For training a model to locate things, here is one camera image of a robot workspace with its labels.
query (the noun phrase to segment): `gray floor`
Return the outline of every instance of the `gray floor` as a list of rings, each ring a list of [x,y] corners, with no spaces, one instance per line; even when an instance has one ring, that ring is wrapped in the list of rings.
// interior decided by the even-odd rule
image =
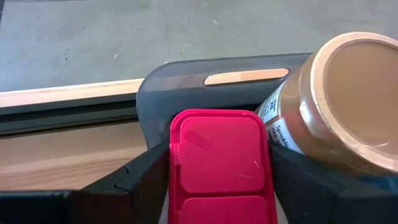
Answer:
[[[0,91],[145,77],[165,62],[316,50],[366,30],[398,38],[395,0],[8,1]]]

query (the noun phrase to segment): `red lid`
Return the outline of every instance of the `red lid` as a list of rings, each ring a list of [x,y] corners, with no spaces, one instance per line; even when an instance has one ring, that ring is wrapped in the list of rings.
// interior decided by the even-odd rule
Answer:
[[[257,115],[183,111],[170,128],[169,223],[276,224],[271,175]]]

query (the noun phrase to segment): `white label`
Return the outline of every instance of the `white label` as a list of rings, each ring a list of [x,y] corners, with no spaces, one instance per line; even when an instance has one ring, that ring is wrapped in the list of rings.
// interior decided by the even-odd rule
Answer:
[[[296,145],[287,129],[285,118],[279,119],[267,127],[268,139],[304,155]]]
[[[284,83],[285,82],[283,82],[280,87],[278,87],[278,89],[276,89],[271,96],[262,103],[259,110],[259,117],[262,119],[263,123],[270,121],[278,115],[279,95]]]

